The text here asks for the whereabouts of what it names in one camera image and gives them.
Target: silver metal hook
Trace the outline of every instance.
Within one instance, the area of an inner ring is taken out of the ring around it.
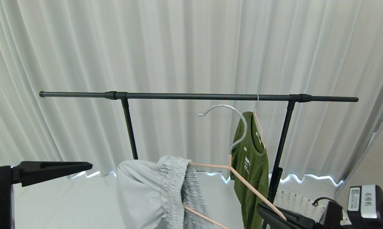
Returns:
[[[240,139],[238,139],[237,141],[235,141],[232,145],[231,145],[231,148],[230,148],[230,152],[229,152],[229,155],[231,155],[231,151],[232,149],[234,148],[234,146],[236,146],[238,143],[242,142],[242,140],[245,138],[245,136],[247,135],[247,121],[245,120],[244,116],[242,116],[241,112],[239,112],[237,109],[235,109],[234,107],[230,106],[230,105],[225,105],[225,104],[217,104],[217,105],[214,105],[212,107],[210,107],[208,110],[206,110],[206,112],[204,112],[203,114],[198,114],[197,116],[198,117],[201,117],[201,116],[205,116],[207,115],[208,112],[210,112],[210,110],[213,110],[214,108],[216,107],[226,107],[226,108],[230,108],[230,109],[233,109],[235,112],[238,113],[238,115],[241,117],[241,120],[242,122],[244,123],[244,134],[242,135],[242,137]]]

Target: black clothes rack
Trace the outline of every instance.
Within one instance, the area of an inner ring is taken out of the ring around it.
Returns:
[[[158,99],[158,100],[258,100],[258,101],[288,101],[285,121],[283,123],[281,138],[279,140],[276,159],[272,170],[269,184],[268,200],[273,203],[278,189],[279,180],[282,175],[282,168],[279,162],[282,157],[283,146],[288,133],[290,118],[292,117],[295,103],[306,103],[310,101],[330,102],[357,102],[357,97],[336,97],[336,96],[312,96],[309,94],[190,94],[190,93],[129,93],[109,91],[104,93],[83,93],[83,92],[44,92],[39,93],[40,97],[81,97],[81,98],[106,98],[109,100],[121,100],[125,114],[126,127],[129,134],[132,155],[138,159],[136,152],[135,136],[132,129],[131,115],[129,113],[128,99]]]

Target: curtain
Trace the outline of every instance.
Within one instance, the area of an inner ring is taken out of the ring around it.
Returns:
[[[0,165],[132,159],[119,101],[42,90],[357,96],[297,103],[282,155],[339,181],[383,104],[383,1],[0,1]],[[139,159],[226,163],[238,116],[196,116],[218,103],[257,109],[271,171],[287,102],[129,100]]]

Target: basket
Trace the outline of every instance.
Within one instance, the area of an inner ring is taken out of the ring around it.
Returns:
[[[315,222],[319,222],[325,207],[321,205],[312,205],[313,201],[305,197],[300,197],[296,194],[287,193],[283,191],[277,191],[275,196],[274,205],[291,212],[299,213],[302,216],[313,219]],[[348,215],[343,211],[343,220],[341,225],[351,224],[348,219]]]

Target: green shirt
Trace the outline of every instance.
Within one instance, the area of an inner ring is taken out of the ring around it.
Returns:
[[[247,180],[255,189],[257,189],[264,197],[268,196],[268,157],[267,150],[258,139],[260,135],[254,121],[252,112],[244,112],[242,114],[247,121],[247,135],[244,140],[234,147],[231,152],[232,167]],[[237,130],[234,135],[234,142],[244,134],[244,123],[242,120],[238,123]],[[235,179],[235,175],[231,173],[231,180]],[[257,197],[246,185],[238,178],[234,183],[235,194],[241,203],[242,220],[245,229],[262,228],[262,218],[256,210],[256,206],[262,200]]]

